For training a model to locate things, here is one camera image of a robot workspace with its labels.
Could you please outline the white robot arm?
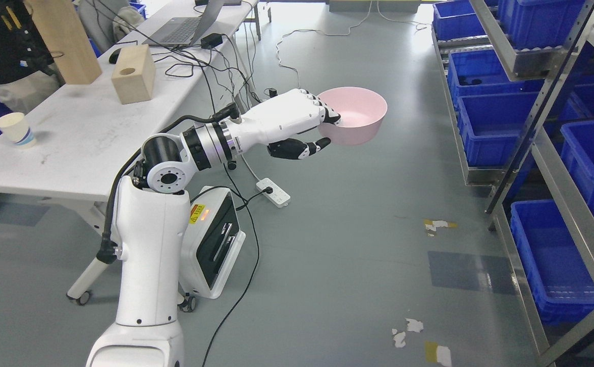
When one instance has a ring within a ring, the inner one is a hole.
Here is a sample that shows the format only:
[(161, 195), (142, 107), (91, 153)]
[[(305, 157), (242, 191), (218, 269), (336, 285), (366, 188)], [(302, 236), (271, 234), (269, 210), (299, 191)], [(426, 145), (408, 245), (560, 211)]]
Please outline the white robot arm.
[(238, 149), (230, 119), (181, 135), (158, 133), (120, 174), (109, 197), (103, 244), (96, 256), (122, 261), (115, 322), (97, 339), (87, 366), (181, 366), (184, 336), (177, 321), (181, 251), (192, 205), (185, 187), (215, 158)]

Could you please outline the white robot base unit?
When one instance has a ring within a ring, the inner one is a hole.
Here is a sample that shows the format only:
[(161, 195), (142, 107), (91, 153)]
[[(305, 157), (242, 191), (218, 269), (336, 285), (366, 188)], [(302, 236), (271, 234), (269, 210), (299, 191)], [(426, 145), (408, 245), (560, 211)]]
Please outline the white robot base unit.
[(229, 188), (204, 186), (192, 198), (180, 252), (181, 311), (193, 312), (199, 297), (220, 297), (245, 238)]

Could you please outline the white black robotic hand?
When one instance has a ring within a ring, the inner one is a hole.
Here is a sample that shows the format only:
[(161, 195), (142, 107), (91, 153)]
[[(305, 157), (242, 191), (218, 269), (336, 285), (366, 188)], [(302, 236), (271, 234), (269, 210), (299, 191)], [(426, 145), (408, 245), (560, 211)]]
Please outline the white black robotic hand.
[(292, 135), (302, 134), (321, 124), (339, 125), (341, 116), (320, 98), (306, 90), (292, 89), (254, 106), (241, 116), (241, 123), (227, 119), (227, 130), (238, 153), (253, 145), (267, 146), (274, 158), (304, 160), (324, 149), (331, 140), (302, 142)]

